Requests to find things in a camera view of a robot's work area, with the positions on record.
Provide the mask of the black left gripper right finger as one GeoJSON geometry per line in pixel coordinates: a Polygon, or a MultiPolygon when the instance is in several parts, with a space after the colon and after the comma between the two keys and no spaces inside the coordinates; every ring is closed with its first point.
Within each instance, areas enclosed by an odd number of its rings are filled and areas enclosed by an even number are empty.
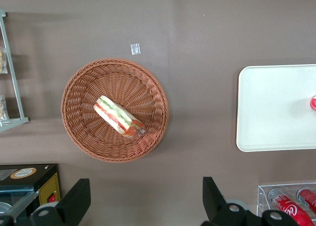
{"type": "Polygon", "coordinates": [[[286,213],[265,211],[258,217],[237,203],[227,203],[212,177],[203,177],[202,200],[208,221],[203,226],[294,226],[286,213]]]}

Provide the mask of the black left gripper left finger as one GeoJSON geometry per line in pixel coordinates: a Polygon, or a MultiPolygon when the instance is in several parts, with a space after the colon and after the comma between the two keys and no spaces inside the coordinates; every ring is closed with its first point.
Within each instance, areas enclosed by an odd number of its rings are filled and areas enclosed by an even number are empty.
{"type": "Polygon", "coordinates": [[[35,210],[32,226],[77,226],[91,204],[90,180],[79,179],[58,202],[47,203],[35,210]]]}

